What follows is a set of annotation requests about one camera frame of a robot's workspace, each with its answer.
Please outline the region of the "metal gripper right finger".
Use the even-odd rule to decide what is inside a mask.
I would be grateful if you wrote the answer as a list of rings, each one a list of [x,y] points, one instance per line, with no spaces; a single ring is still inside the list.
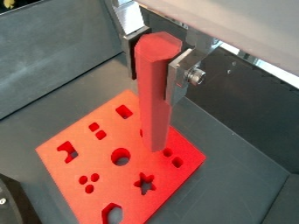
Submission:
[[[200,63],[222,44],[217,38],[197,30],[187,31],[185,42],[191,48],[168,64],[164,100],[171,106],[185,96],[189,85],[201,84],[205,72],[200,69]]]

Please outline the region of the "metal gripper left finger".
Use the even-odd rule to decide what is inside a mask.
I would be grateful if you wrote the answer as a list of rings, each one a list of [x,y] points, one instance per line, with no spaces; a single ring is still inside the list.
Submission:
[[[143,35],[148,34],[152,29],[148,26],[143,26],[140,29],[124,35],[121,37],[121,47],[125,53],[125,62],[128,69],[128,77],[135,80],[136,79],[136,60],[135,60],[135,47],[139,39]]]

